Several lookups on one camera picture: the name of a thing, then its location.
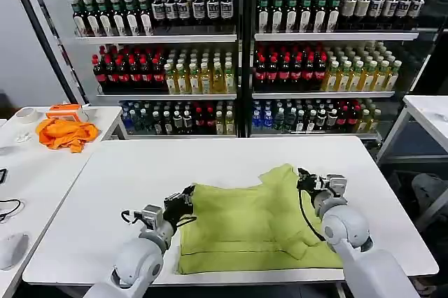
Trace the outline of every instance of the folded shirt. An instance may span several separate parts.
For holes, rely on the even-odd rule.
[[[293,169],[289,164],[276,167],[259,177],[260,185],[249,188],[195,184],[197,220],[180,228],[178,271],[341,268],[339,256],[302,216]],[[308,220],[320,231],[321,221],[305,191],[302,200]]]

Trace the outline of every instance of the bottle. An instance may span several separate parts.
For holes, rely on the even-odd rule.
[[[355,68],[351,72],[349,82],[347,83],[347,90],[349,92],[355,92],[358,89],[359,81],[363,75],[363,66],[364,63],[360,60],[355,63]]]
[[[388,72],[388,75],[387,75],[386,79],[384,80],[383,87],[382,87],[383,91],[385,91],[385,92],[392,91],[393,86],[395,85],[395,82],[397,81],[398,71],[400,70],[401,64],[402,63],[400,60],[396,60],[393,62],[392,68]]]
[[[373,77],[375,76],[375,72],[377,70],[377,62],[372,60],[367,65],[367,71],[364,73],[363,76],[361,76],[361,79],[359,80],[358,84],[358,91],[359,92],[369,92],[370,86],[372,85]]]
[[[339,6],[341,0],[331,0],[330,8],[328,9],[328,21],[326,32],[334,32],[336,28],[337,19],[339,17]]]
[[[221,69],[221,63],[214,63],[213,71],[213,93],[214,94],[224,94],[224,75]]]
[[[389,69],[389,62],[383,60],[379,66],[379,70],[373,76],[372,84],[370,85],[370,91],[378,92],[382,90],[384,81],[388,75],[387,71]]]
[[[330,70],[326,74],[326,78],[322,82],[322,91],[324,92],[334,92],[335,83],[338,77],[337,69],[339,68],[339,62],[333,61],[330,65]]]
[[[207,17],[212,24],[216,24],[219,20],[219,1],[207,1]]]
[[[302,7],[299,11],[300,21],[298,23],[299,32],[307,32],[309,26],[309,18],[311,17],[311,0],[302,0]]]
[[[265,34],[267,31],[267,0],[260,0],[257,7],[258,33]]]
[[[361,119],[358,120],[358,123],[357,123],[356,128],[355,128],[355,132],[357,134],[362,134],[362,133],[366,132],[367,124],[370,121],[369,114],[370,114],[370,112],[369,112],[368,109],[364,109],[363,110],[363,116],[362,116]]]
[[[347,60],[344,62],[342,70],[338,73],[338,77],[335,83],[336,92],[347,91],[347,83],[349,82],[350,76],[351,76],[351,62]]]
[[[272,26],[271,31],[273,34],[278,34],[281,27],[281,16],[283,11],[283,0],[275,0],[272,7]]]
[[[295,19],[297,17],[297,0],[288,0],[288,7],[286,9],[286,33],[294,32]]]
[[[316,126],[316,114],[317,112],[314,109],[311,109],[309,111],[307,119],[307,132],[314,131],[314,127]]]
[[[326,4],[327,0],[318,0],[317,1],[317,8],[316,8],[316,12],[314,15],[314,28],[313,28],[313,32],[322,32],[322,28],[323,28],[323,22],[325,21],[326,18],[326,9],[325,9],[325,4]]]
[[[201,73],[200,73],[200,79],[201,79],[201,88],[202,88],[202,94],[210,94],[210,70],[209,65],[205,62],[201,63]]]
[[[374,134],[377,132],[377,126],[379,123],[379,119],[381,117],[381,111],[379,109],[375,109],[372,117],[370,118],[369,123],[367,124],[367,133]]]

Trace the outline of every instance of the bottle label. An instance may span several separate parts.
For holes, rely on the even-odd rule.
[[[151,19],[150,19],[149,15],[144,13],[140,17],[141,17],[141,21],[143,22],[143,28],[145,30],[145,35],[150,36],[152,27],[151,27]]]
[[[181,79],[181,78],[177,79],[177,84],[179,86],[179,92],[181,94],[185,94],[185,92],[186,92],[185,79]]]
[[[93,34],[95,35],[95,37],[99,37],[99,25],[98,25],[98,21],[96,17],[93,16],[89,16],[87,17],[89,23],[90,23],[90,27],[92,27],[92,31]]]
[[[397,17],[405,17],[409,7],[411,5],[411,1],[399,1],[397,6],[397,11],[395,12],[395,16]]]
[[[359,83],[359,76],[354,76],[351,79],[349,91],[350,92],[355,92],[356,91],[356,87],[358,87],[358,83]]]
[[[210,94],[210,80],[207,78],[201,79],[202,81],[202,94]]]
[[[275,11],[272,15],[272,33],[278,34],[280,32],[281,11]]]
[[[349,77],[348,76],[343,76],[341,78],[341,82],[339,83],[339,89],[337,90],[338,92],[346,92],[347,90],[347,83],[349,82]]]
[[[141,74],[131,74],[131,80],[134,82],[139,82],[141,81],[143,78],[141,77]]]
[[[292,80],[299,80],[300,76],[302,76],[302,72],[291,72],[291,79]]]
[[[314,20],[314,28],[313,28],[314,33],[322,31],[324,18],[325,18],[325,11],[318,11],[316,13],[316,19]]]
[[[165,19],[165,10],[163,8],[163,3],[153,3],[151,4],[153,7],[153,15],[155,20],[164,20]]]
[[[125,73],[120,73],[120,74],[118,74],[118,79],[122,83],[127,83],[129,81],[129,79],[130,79],[130,75],[129,74],[125,74]]]
[[[337,23],[337,16],[339,16],[339,11],[332,11],[328,16],[327,32],[334,32]]]
[[[207,15],[212,20],[219,18],[219,3],[218,2],[207,3]]]
[[[165,124],[165,130],[167,131],[167,135],[171,135],[173,133],[173,126],[169,123]]]
[[[265,34],[266,33],[266,27],[267,27],[267,12],[262,11],[258,15],[258,33],[259,34]]]
[[[199,81],[196,78],[190,78],[191,90],[193,94],[200,94]]]
[[[363,92],[368,92],[373,81],[373,76],[366,76],[363,86]]]
[[[304,11],[300,15],[299,32],[306,32],[308,30],[309,16],[311,16],[309,11]]]
[[[418,17],[420,15],[420,10],[422,6],[423,3],[421,3],[420,1],[412,1],[409,7],[409,11],[407,12],[407,15],[412,18]]]
[[[170,94],[176,93],[176,85],[174,84],[173,79],[167,79],[167,86]]]
[[[290,11],[286,16],[286,33],[291,33],[294,31],[295,16],[297,13],[295,11]]]
[[[120,36],[126,36],[125,23],[123,22],[123,18],[119,15],[115,15],[113,16],[113,20],[115,20],[115,25],[117,26],[118,34]]]
[[[221,123],[216,123],[216,134],[217,135],[224,134],[224,127]]]
[[[84,25],[83,19],[78,16],[74,17],[73,19],[75,20],[75,24],[76,24],[76,27],[78,28],[79,35],[81,37],[85,37],[87,35],[87,33],[85,30],[85,25]]]
[[[175,3],[165,3],[165,15],[169,20],[176,20],[178,17]]]
[[[106,32],[106,35],[113,36],[112,26],[111,26],[111,22],[109,21],[109,17],[102,15],[102,16],[99,16],[99,20],[101,20],[101,23],[103,24],[103,29],[104,29],[104,32]]]
[[[356,2],[354,15],[357,17],[364,17],[367,14],[370,1],[359,0]]]
[[[137,19],[134,15],[128,15],[127,21],[129,22],[129,28],[131,29],[133,36],[139,35],[139,26],[137,25]]]
[[[233,3],[221,2],[221,17],[224,19],[230,19],[233,17]]]
[[[193,16],[197,20],[205,18],[205,3],[204,2],[193,2]]]
[[[353,16],[356,7],[356,0],[345,0],[341,10],[341,15],[345,17]]]

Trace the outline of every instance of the orange cloth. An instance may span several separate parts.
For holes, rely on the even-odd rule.
[[[98,136],[98,129],[88,122],[75,122],[48,118],[36,128],[39,142],[49,149],[70,148],[71,152],[81,152],[85,142]]]

